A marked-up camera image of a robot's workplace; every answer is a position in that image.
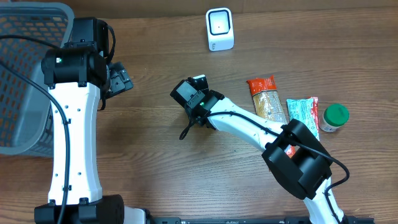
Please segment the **red and tan cracker package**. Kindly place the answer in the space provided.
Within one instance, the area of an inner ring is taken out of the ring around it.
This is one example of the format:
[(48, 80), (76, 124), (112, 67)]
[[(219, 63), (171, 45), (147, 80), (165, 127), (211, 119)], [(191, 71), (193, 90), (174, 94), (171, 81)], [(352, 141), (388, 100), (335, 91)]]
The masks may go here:
[(287, 124), (274, 76), (246, 81), (252, 95), (256, 114), (264, 119)]

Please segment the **light blue tissue pack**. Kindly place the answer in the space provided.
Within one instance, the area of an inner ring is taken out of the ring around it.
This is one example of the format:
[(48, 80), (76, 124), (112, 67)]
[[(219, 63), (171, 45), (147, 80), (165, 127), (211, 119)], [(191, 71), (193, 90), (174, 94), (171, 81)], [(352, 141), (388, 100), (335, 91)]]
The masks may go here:
[(289, 119), (299, 120), (311, 131), (311, 133), (320, 140), (319, 131), (315, 126), (315, 121), (312, 115), (313, 100), (309, 97), (307, 99), (287, 99), (287, 109)]

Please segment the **red snack stick package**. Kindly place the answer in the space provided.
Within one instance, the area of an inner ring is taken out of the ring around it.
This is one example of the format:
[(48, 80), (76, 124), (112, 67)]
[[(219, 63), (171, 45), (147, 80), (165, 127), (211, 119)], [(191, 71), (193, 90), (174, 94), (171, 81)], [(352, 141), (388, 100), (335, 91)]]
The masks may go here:
[(315, 121), (315, 126), (317, 128), (317, 131), (319, 131), (319, 121), (318, 121), (318, 98), (316, 96), (311, 96), (310, 97), (313, 100), (313, 106), (312, 106), (312, 115)]

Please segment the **green lid jar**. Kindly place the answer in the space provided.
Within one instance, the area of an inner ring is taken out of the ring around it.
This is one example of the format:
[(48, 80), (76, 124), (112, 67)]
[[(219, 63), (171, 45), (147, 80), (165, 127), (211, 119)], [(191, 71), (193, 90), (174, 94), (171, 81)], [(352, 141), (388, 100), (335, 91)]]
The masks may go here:
[(349, 111), (342, 104), (332, 104), (326, 108), (319, 120), (322, 131), (332, 133), (337, 131), (349, 120)]

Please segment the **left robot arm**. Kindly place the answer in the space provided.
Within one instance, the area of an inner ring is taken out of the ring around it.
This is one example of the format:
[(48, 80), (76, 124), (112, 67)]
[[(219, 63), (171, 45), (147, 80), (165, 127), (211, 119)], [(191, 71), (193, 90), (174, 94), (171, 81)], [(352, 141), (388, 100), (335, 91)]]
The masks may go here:
[(36, 223), (147, 223), (142, 208), (104, 195), (96, 159), (96, 115), (106, 100), (133, 87), (119, 62), (116, 38), (105, 21), (73, 21), (72, 37), (41, 62), (53, 113), (53, 174), (48, 202), (34, 210)]

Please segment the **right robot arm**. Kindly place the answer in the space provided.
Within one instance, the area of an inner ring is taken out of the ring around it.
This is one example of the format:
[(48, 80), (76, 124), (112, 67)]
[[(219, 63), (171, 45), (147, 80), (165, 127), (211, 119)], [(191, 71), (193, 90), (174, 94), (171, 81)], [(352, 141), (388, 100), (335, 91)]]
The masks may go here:
[(170, 95), (189, 119), (180, 139), (195, 124), (242, 139), (261, 152), (276, 181), (304, 202), (312, 223), (347, 223), (332, 192), (333, 187), (347, 180), (331, 180), (331, 165), (342, 163), (330, 156), (301, 121), (293, 119), (284, 124), (248, 112), (209, 89), (204, 75), (182, 80)]

